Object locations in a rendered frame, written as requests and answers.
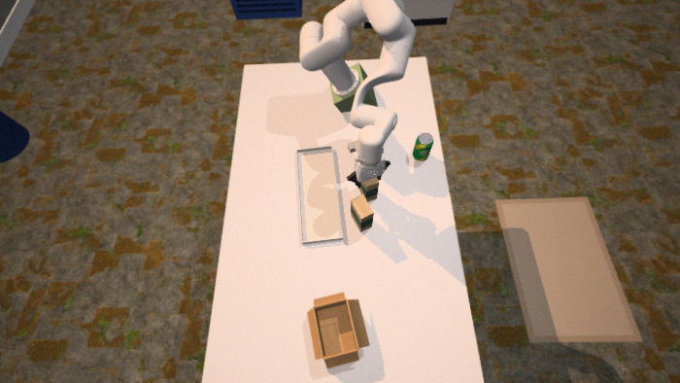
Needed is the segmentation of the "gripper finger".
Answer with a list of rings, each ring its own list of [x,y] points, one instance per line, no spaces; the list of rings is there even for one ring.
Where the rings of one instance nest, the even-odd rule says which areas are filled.
[[[389,160],[385,160],[385,165],[386,165],[386,168],[385,168],[385,170],[386,170],[387,167],[389,167],[389,166],[391,165],[390,161],[389,161]],[[382,177],[382,175],[380,175],[380,176],[377,177],[379,181],[381,180],[381,177]]]
[[[357,180],[357,173],[356,173],[356,171],[354,171],[352,174],[350,174],[350,175],[347,177],[347,180],[350,181],[350,182],[352,181],[353,183],[356,184],[356,186],[358,186],[358,188],[360,188],[360,182]]]

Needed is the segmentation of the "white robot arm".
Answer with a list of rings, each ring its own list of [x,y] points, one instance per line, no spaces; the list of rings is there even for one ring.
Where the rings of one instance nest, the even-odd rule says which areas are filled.
[[[357,152],[355,162],[366,167],[381,162],[384,144],[397,124],[397,113],[363,104],[364,97],[373,87],[404,77],[415,39],[413,22],[399,8],[405,12],[401,0],[346,0],[324,17],[323,26],[309,21],[300,32],[302,67],[307,71],[322,69],[339,96],[352,93],[359,83],[358,72],[343,59],[352,44],[352,29],[369,20],[384,39],[378,67],[357,89],[350,115],[352,126],[361,131],[358,140],[348,143],[348,149]]]

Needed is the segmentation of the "green soda can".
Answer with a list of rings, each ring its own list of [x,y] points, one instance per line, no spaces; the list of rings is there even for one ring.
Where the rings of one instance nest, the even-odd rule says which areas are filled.
[[[431,134],[421,133],[417,139],[413,150],[413,158],[418,161],[424,161],[428,158],[433,145],[433,137]]]

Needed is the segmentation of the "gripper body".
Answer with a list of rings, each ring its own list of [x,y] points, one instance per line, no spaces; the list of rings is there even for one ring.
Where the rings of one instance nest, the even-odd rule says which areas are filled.
[[[361,183],[384,174],[385,168],[385,158],[382,154],[381,162],[378,165],[366,167],[359,162],[355,162],[354,171],[357,173],[357,180]]]

